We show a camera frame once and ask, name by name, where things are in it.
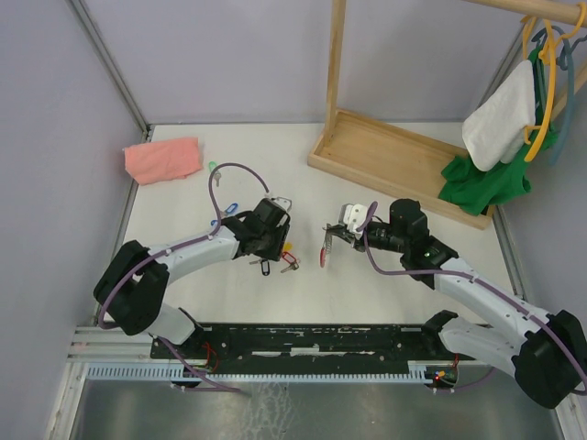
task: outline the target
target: gray wall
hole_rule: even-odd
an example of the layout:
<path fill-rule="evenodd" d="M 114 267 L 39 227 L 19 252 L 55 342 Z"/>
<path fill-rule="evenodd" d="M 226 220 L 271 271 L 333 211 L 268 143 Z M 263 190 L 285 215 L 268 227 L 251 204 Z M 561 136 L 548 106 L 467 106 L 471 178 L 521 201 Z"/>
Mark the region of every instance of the gray wall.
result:
<path fill-rule="evenodd" d="M 539 154 L 528 169 L 533 192 L 508 203 L 505 213 L 532 299 L 553 313 L 568 310 L 587 330 L 587 88 L 577 103 L 557 165 L 548 165 L 547 152 Z"/>
<path fill-rule="evenodd" d="M 62 0 L 0 14 L 0 436 L 40 438 L 140 134 Z"/>
<path fill-rule="evenodd" d="M 330 0 L 85 0 L 151 123 L 316 121 Z M 463 119 L 520 17 L 460 0 L 349 0 L 339 103 L 395 120 Z"/>

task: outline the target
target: wooden clothes rack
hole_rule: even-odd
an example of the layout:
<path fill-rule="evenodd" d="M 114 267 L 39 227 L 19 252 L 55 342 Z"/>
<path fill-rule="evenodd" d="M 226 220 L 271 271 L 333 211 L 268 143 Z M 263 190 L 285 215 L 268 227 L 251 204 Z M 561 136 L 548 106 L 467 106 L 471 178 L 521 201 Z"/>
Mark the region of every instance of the wooden clothes rack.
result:
<path fill-rule="evenodd" d="M 577 24 L 581 9 L 550 0 L 464 0 L 524 15 Z M 438 199 L 445 184 L 440 174 L 455 156 L 467 150 L 417 135 L 370 117 L 337 108 L 338 77 L 347 0 L 333 0 L 328 64 L 327 114 L 324 131 L 308 156 L 308 165 L 393 197 L 418 200 L 425 209 L 484 229 L 494 207 L 474 216 Z M 587 17 L 581 24 L 587 28 Z M 587 82 L 587 61 L 578 69 L 575 93 Z M 555 101 L 552 118 L 567 102 L 567 90 Z"/>

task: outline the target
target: key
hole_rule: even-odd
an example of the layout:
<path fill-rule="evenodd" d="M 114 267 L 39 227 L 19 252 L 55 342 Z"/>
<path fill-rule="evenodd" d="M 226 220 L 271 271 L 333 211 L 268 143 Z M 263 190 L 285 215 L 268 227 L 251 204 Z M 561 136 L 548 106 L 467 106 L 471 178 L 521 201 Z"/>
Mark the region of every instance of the key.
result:
<path fill-rule="evenodd" d="M 260 273 L 262 273 L 264 277 L 271 273 L 269 267 L 269 260 L 266 258 L 260 258 L 254 261 L 250 261 L 249 264 L 260 264 Z"/>
<path fill-rule="evenodd" d="M 295 261 L 293 263 L 290 263 L 290 265 L 287 268 L 282 269 L 282 273 L 285 273 L 288 270 L 298 270 L 298 269 L 300 269 L 300 265 L 298 264 L 298 261 Z"/>
<path fill-rule="evenodd" d="M 219 171 L 214 173 L 214 176 L 212 176 L 212 179 L 214 179 L 216 181 L 216 187 L 220 186 L 220 178 L 222 177 L 222 174 L 220 174 Z"/>

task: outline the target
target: key tag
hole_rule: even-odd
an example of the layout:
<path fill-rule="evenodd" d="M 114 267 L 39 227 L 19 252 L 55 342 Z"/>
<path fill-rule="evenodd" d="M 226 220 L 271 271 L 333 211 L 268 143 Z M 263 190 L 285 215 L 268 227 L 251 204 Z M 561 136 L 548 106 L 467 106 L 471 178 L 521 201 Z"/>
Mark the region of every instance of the key tag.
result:
<path fill-rule="evenodd" d="M 332 234 L 328 232 L 324 235 L 324 243 L 322 244 L 322 248 L 320 249 L 320 267 L 324 268 L 327 264 L 328 255 L 332 251 Z"/>
<path fill-rule="evenodd" d="M 271 271 L 269 269 L 269 260 L 268 259 L 263 259 L 260 263 L 260 273 L 263 274 L 263 277 L 268 276 Z"/>
<path fill-rule="evenodd" d="M 210 171 L 210 173 L 212 173 L 212 171 L 214 171 L 217 166 L 218 165 L 216 164 L 216 162 L 213 162 L 213 161 L 208 162 L 208 171 Z M 216 182 L 216 187 L 220 186 L 220 177 L 221 177 L 220 171 L 217 171 L 212 175 L 212 179 L 214 179 Z"/>
<path fill-rule="evenodd" d="M 294 257 L 292 254 L 290 254 L 287 251 L 285 251 L 285 252 L 282 253 L 282 259 L 284 259 L 285 262 L 287 262 L 287 264 L 297 263 L 297 258 Z"/>

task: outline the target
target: white towel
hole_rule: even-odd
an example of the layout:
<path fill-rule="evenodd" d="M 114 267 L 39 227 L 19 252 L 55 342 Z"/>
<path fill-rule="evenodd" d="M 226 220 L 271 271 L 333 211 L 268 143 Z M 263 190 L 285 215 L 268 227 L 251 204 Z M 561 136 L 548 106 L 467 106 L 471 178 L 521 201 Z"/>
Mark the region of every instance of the white towel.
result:
<path fill-rule="evenodd" d="M 462 138 L 475 166 L 489 171 L 500 160 L 511 162 L 524 144 L 522 130 L 535 124 L 534 112 L 532 62 L 524 60 L 462 125 Z"/>

